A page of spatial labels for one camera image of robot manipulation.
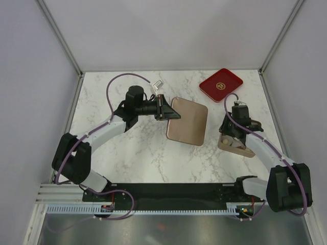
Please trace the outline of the beige box lid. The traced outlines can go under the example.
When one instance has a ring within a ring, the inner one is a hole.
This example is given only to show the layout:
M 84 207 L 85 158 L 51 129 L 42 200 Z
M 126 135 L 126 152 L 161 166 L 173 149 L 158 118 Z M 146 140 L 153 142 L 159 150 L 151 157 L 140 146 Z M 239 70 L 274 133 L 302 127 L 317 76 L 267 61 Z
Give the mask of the beige box lid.
M 181 118 L 168 121 L 167 139 L 195 146 L 203 145 L 208 117 L 207 106 L 177 96 L 172 99 L 171 106 Z

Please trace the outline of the beige chocolate box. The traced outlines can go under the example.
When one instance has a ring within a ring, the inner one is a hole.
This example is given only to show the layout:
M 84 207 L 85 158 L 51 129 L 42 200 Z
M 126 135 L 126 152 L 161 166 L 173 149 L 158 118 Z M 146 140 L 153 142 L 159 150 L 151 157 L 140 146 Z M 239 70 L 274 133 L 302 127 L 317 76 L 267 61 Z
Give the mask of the beige chocolate box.
M 223 144 L 222 142 L 223 139 L 228 139 L 229 143 Z M 219 140 L 218 140 L 218 148 L 233 154 L 237 154 L 248 158 L 253 158 L 255 156 L 255 153 L 250 148 L 248 148 L 245 143 L 246 143 L 246 137 L 241 139 L 236 139 L 231 136 L 227 136 L 220 133 Z

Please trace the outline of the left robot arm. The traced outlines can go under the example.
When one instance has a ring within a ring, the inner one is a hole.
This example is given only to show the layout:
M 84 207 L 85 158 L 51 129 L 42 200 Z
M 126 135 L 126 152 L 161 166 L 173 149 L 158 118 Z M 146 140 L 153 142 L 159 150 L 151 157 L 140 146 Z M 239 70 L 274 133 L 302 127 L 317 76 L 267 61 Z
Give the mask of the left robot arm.
M 52 168 L 57 175 L 63 175 L 74 184 L 92 190 L 100 201 L 107 201 L 112 194 L 109 187 L 111 182 L 92 170 L 91 156 L 110 139 L 130 130 L 138 122 L 139 116 L 144 115 L 153 115 L 158 121 L 181 118 L 164 95 L 159 94 L 147 100 L 142 87 L 131 86 L 110 118 L 84 134 L 65 133 L 61 137 Z

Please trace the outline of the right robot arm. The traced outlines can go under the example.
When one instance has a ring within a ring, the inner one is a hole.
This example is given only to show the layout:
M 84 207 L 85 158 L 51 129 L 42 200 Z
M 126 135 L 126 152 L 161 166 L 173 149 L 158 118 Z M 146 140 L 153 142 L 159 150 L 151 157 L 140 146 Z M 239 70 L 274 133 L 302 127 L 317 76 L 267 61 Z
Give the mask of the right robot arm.
M 234 136 L 252 150 L 269 172 L 267 181 L 256 176 L 238 177 L 233 189 L 238 201 L 255 196 L 267 201 L 274 212 L 303 216 L 312 206 L 311 175 L 304 163 L 295 163 L 267 139 L 259 125 L 242 126 L 225 114 L 220 133 Z

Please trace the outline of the red square tray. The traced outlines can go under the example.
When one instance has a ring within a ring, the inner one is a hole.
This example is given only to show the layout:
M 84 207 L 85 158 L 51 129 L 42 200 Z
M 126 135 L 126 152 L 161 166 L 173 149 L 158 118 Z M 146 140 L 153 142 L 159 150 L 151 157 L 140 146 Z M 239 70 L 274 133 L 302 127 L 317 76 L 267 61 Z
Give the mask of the red square tray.
M 218 103 L 238 87 L 243 80 L 226 68 L 222 68 L 199 84 L 200 90 L 212 101 Z

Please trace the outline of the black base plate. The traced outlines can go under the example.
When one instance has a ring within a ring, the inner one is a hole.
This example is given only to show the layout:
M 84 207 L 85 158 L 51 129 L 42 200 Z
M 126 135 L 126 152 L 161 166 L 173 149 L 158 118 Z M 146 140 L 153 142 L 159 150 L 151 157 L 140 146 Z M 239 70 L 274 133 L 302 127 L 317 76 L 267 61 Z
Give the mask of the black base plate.
M 209 210 L 227 203 L 263 202 L 241 193 L 234 183 L 117 183 L 105 188 L 112 190 L 129 192 L 138 210 Z

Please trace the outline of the aluminium frame right post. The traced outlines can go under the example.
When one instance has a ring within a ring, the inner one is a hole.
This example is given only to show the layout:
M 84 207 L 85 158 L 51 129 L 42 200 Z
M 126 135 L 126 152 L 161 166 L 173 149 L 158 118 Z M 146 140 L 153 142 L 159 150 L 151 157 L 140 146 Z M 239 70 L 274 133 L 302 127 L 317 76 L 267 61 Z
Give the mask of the aluminium frame right post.
M 303 5 L 306 3 L 306 0 L 297 0 L 289 13 L 286 21 L 284 22 L 281 30 L 279 31 L 271 49 L 269 50 L 263 64 L 258 69 L 259 75 L 262 76 L 267 69 L 268 65 L 270 64 L 271 60 L 273 59 L 277 49 L 279 48 L 280 44 L 282 43 L 283 39 L 285 38 L 286 34 L 290 30 L 292 24 L 294 23 L 297 15 L 301 11 Z

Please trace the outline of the aluminium frame post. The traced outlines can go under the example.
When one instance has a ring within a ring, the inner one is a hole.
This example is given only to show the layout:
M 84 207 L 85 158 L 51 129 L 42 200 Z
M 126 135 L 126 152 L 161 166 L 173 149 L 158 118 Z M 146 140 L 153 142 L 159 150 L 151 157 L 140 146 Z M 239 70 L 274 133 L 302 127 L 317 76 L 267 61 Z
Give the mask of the aluminium frame post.
M 69 45 L 67 44 L 62 32 L 60 31 L 50 9 L 48 8 L 46 2 L 44 0 L 36 0 L 35 3 L 41 10 L 42 14 L 44 15 L 48 25 L 50 26 L 52 32 L 54 33 L 57 41 L 59 42 L 61 48 L 63 49 L 66 57 L 68 58 L 68 61 L 74 68 L 76 74 L 78 75 L 79 78 L 83 76 L 83 71 L 80 68 L 77 60 L 75 59 L 71 49 L 69 48 Z
M 263 64 L 258 69 L 259 75 L 262 76 L 267 69 L 268 65 L 270 64 L 271 60 L 273 59 L 277 49 L 279 48 L 280 44 L 282 43 L 283 39 L 285 38 L 286 34 L 290 30 L 292 24 L 294 23 L 297 15 L 301 11 L 303 5 L 306 3 L 306 0 L 297 0 L 289 13 L 286 21 L 284 22 L 281 30 L 279 31 L 271 49 L 269 50 Z

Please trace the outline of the aluminium frame left post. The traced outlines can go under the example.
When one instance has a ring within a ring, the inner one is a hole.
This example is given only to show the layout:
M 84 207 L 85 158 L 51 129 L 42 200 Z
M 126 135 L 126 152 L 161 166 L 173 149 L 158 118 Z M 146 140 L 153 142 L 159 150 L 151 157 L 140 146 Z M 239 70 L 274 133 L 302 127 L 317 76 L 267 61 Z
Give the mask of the aluminium frame left post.
M 60 31 L 50 9 L 48 8 L 46 2 L 44 0 L 36 0 L 35 3 L 41 10 L 42 14 L 44 15 L 48 25 L 50 26 L 52 32 L 54 33 L 57 41 L 59 42 L 61 48 L 63 49 L 66 57 L 68 58 L 68 61 L 74 68 L 76 74 L 78 75 L 79 78 L 83 76 L 83 71 L 80 68 L 77 60 L 75 59 L 71 49 L 69 48 L 69 45 L 67 44 L 62 32 Z

